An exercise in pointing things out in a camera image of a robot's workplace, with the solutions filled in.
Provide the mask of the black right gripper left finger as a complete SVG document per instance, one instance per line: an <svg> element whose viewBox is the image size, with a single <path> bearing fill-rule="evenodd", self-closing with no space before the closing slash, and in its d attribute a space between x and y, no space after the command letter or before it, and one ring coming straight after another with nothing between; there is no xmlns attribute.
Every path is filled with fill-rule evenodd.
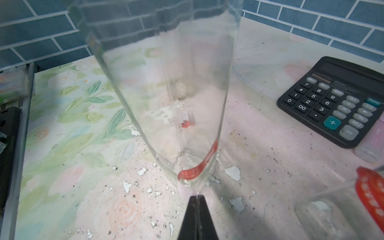
<svg viewBox="0 0 384 240"><path fill-rule="evenodd" d="M197 240L198 239L197 206L198 206L198 197L191 196L187 205L187 209L184 215L184 219L183 219L177 240Z"/></svg>

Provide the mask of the peeled red white label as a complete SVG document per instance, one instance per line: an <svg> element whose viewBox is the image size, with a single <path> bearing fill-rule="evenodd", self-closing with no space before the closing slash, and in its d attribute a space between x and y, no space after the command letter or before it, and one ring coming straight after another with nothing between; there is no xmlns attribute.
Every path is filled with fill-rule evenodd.
<svg viewBox="0 0 384 240"><path fill-rule="evenodd" d="M183 112L181 114L180 126L181 128L188 128L196 124L194 114L192 112Z"/></svg>

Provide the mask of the short corked glass bottle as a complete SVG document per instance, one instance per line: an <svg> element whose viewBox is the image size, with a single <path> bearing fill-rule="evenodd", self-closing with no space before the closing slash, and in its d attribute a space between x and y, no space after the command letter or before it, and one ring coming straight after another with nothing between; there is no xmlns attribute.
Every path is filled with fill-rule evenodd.
<svg viewBox="0 0 384 240"><path fill-rule="evenodd" d="M242 1L65 1L157 163L179 191L197 195L215 170ZM196 124L181 128L181 114Z"/></svg>

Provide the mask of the corked glass bottle red label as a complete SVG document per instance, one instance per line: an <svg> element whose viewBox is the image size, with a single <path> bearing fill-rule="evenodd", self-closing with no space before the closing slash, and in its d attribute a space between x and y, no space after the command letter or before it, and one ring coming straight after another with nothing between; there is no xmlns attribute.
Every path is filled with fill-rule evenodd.
<svg viewBox="0 0 384 240"><path fill-rule="evenodd" d="M384 238L384 168L359 167L358 177L295 204L312 240Z"/></svg>

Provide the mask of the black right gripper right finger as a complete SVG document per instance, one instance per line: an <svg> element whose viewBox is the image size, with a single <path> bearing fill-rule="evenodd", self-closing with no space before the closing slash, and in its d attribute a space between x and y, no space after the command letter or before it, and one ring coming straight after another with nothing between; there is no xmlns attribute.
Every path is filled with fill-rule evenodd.
<svg viewBox="0 0 384 240"><path fill-rule="evenodd" d="M197 197L197 239L198 240L218 240L218 235L209 212L205 197Z"/></svg>

